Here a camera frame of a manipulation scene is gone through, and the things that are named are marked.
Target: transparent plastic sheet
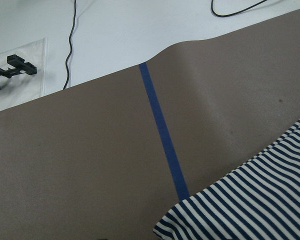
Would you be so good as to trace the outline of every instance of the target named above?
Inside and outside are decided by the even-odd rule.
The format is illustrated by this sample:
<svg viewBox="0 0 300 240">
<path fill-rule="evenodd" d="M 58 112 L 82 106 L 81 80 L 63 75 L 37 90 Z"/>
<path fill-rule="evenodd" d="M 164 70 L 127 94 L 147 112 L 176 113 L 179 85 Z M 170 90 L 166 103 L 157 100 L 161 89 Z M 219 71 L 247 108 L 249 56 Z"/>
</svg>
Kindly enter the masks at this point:
<svg viewBox="0 0 300 240">
<path fill-rule="evenodd" d="M 25 63 L 30 62 L 37 68 L 37 74 L 26 73 L 12 78 L 0 76 L 0 111 L 26 103 L 42 96 L 45 73 L 46 39 L 31 42 L 18 48 L 0 53 L 0 68 L 7 70 L 14 67 L 7 64 L 7 56 L 16 54 Z"/>
</svg>

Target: blue tape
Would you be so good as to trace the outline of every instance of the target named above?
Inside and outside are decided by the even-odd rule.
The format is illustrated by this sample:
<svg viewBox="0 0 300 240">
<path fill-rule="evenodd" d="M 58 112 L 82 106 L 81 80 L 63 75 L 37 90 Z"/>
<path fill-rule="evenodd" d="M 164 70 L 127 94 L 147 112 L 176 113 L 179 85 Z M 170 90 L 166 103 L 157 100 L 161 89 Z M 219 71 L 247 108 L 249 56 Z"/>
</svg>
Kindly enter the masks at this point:
<svg viewBox="0 0 300 240">
<path fill-rule="evenodd" d="M 147 64 L 141 63 L 139 65 L 140 72 L 143 79 L 143 84 L 146 93 L 149 98 L 149 102 L 152 108 L 153 116 L 155 119 L 156 127 L 158 128 L 159 135 L 161 138 L 162 146 L 165 152 L 166 159 L 170 168 L 173 183 L 175 186 L 176 193 L 180 201 L 189 197 L 189 192 L 184 175 L 181 171 L 181 167 L 177 158 L 177 154 L 172 143 L 169 130 L 162 113 L 159 100 L 155 91 L 155 87 L 152 83 L 151 76 L 147 67 Z"/>
</svg>

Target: black device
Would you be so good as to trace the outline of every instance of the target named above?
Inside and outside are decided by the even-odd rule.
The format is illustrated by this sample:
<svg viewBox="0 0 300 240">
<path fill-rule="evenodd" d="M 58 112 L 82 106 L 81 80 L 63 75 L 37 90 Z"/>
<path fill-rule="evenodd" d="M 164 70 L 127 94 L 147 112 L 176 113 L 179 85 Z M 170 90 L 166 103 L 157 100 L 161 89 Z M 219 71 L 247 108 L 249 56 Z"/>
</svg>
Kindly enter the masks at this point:
<svg viewBox="0 0 300 240">
<path fill-rule="evenodd" d="M 22 57 L 19 57 L 15 54 L 7 56 L 6 62 L 15 68 L 11 69 L 8 67 L 8 70 L 3 70 L 0 68 L 0 76 L 10 79 L 12 76 L 19 74 L 37 74 L 37 68 L 34 65 L 32 65 L 30 62 L 25 63 L 25 60 Z"/>
</svg>

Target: striped fabric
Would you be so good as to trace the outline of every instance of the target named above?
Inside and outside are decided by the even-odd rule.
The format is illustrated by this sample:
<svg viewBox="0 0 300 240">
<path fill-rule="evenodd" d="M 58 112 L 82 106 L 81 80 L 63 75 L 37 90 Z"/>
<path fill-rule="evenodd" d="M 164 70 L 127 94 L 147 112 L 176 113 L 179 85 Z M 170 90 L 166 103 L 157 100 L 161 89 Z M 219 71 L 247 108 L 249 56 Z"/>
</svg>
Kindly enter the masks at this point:
<svg viewBox="0 0 300 240">
<path fill-rule="evenodd" d="M 300 120 L 156 224 L 164 240 L 300 240 Z"/>
</svg>

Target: black cord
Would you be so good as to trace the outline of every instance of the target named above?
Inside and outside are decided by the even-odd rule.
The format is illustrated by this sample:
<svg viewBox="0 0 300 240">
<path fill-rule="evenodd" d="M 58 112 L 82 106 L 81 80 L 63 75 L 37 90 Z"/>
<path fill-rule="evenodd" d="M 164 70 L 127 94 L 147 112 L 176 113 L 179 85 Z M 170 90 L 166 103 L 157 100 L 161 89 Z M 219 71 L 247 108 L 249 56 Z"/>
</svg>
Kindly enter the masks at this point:
<svg viewBox="0 0 300 240">
<path fill-rule="evenodd" d="M 73 23 L 72 23 L 72 29 L 71 29 L 71 32 L 70 32 L 70 35 L 69 35 L 69 44 L 70 44 L 70 52 L 69 52 L 69 55 L 66 57 L 66 60 L 65 60 L 65 68 L 66 68 L 66 81 L 65 81 L 65 84 L 64 84 L 64 87 L 63 89 L 66 89 L 67 85 L 68 85 L 68 82 L 69 82 L 69 78 L 70 78 L 70 72 L 69 72 L 69 66 L 68 66 L 68 61 L 69 61 L 69 58 L 71 57 L 71 54 L 73 52 L 73 47 L 72 47 L 72 42 L 71 42 L 71 38 L 72 38 L 72 35 L 74 33 L 74 29 L 75 29 L 75 25 L 76 25 L 76 15 L 77 15 L 77 0 L 74 0 L 74 15 L 73 15 Z"/>
<path fill-rule="evenodd" d="M 226 14 L 226 15 L 220 15 L 220 14 L 217 14 L 215 11 L 214 11 L 214 0 L 211 0 L 211 12 L 213 15 L 217 16 L 217 17 L 220 17 L 220 18 L 225 18 L 225 17 L 230 17 L 230 16 L 233 16 L 233 15 L 237 15 L 237 14 L 240 14 L 240 13 L 243 13 L 244 11 L 247 11 L 249 9 L 252 9 L 254 8 L 255 6 L 258 6 L 259 4 L 262 4 L 264 3 L 265 1 L 267 0 L 263 0 L 263 1 L 260 1 L 258 3 L 256 3 L 255 5 L 252 5 L 250 7 L 247 7 L 241 11 L 237 11 L 237 12 L 234 12 L 234 13 L 230 13 L 230 14 Z"/>
</svg>

